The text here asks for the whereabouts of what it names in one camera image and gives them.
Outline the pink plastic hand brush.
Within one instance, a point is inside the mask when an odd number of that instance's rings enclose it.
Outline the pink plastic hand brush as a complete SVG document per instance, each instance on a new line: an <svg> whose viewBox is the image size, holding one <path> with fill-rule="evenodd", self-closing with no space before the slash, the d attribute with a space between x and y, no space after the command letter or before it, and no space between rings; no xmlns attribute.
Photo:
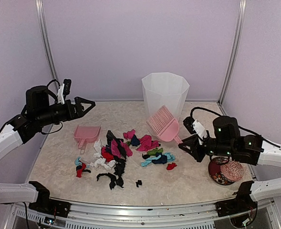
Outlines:
<svg viewBox="0 0 281 229"><path fill-rule="evenodd" d="M170 113L165 105L159 108L146 122L161 141L171 142L174 140L177 144L182 143L182 140L178 136L178 120Z"/></svg>

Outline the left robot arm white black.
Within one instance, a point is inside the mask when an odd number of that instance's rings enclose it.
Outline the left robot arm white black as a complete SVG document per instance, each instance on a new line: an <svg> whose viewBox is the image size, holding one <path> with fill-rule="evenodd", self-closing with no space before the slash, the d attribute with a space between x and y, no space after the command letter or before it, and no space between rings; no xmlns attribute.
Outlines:
<svg viewBox="0 0 281 229"><path fill-rule="evenodd" d="M0 160L8 153L26 144L37 133L45 134L43 128L84 117L95 107L95 102L75 97L66 99L72 81L65 79L58 84L57 93L48 85L35 86L26 91L26 104L21 113L7 121L0 129ZM49 190L38 182L24 184L0 183L0 204L27 202L31 207L50 212L54 201Z"/></svg>

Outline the pink plastic dustpan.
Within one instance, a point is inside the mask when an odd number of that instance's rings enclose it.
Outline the pink plastic dustpan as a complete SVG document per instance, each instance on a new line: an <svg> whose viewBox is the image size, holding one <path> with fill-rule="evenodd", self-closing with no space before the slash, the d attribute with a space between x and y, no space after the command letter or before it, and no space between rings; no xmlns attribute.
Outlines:
<svg viewBox="0 0 281 229"><path fill-rule="evenodd" d="M73 136L74 140L78 143L77 147L80 150L80 155L85 153L88 143L94 143L98 139L100 130L100 126L77 126Z"/></svg>

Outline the translucent white waste bin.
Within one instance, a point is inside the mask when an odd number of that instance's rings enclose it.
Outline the translucent white waste bin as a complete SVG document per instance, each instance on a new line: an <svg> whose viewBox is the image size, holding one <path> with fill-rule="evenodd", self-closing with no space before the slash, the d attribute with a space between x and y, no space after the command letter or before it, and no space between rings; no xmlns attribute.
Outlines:
<svg viewBox="0 0 281 229"><path fill-rule="evenodd" d="M176 119L180 118L189 91L184 77L169 72L150 73L141 81L147 118L163 105Z"/></svg>

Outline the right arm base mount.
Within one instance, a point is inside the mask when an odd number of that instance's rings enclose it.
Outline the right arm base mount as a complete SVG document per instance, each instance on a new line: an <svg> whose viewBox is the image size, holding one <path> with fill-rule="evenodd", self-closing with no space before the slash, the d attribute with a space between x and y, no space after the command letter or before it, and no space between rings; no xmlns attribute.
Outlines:
<svg viewBox="0 0 281 229"><path fill-rule="evenodd" d="M254 181L243 182L236 192L235 198L216 202L218 217L235 215L256 209L258 203L250 197L252 184L254 184Z"/></svg>

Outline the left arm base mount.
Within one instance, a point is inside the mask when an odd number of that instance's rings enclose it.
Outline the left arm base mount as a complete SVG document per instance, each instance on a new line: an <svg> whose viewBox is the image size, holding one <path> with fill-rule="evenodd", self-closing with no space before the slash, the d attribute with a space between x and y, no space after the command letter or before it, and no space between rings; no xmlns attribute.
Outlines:
<svg viewBox="0 0 281 229"><path fill-rule="evenodd" d="M37 181L29 181L29 184L33 185L36 191L38 191L36 201L29 204L29 208L31 210L53 215L54 217L68 217L71 203L62 200L51 199L50 191Z"/></svg>

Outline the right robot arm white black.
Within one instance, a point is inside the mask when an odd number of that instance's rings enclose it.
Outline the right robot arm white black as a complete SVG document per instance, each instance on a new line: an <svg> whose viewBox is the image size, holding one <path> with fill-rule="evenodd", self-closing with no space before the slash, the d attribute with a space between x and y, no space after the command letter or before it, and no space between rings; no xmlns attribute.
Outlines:
<svg viewBox="0 0 281 229"><path fill-rule="evenodd" d="M214 137L192 115L183 121L191 137L183 139L180 149L191 155L197 162L208 156L210 161L220 159L219 165L231 161L249 165L281 167L281 145L262 137L260 134L238 125L234 117L217 114L212 122ZM230 212L253 209L258 201L280 197L281 178L267 181L246 181L241 183L235 198L216 203L218 210Z"/></svg>

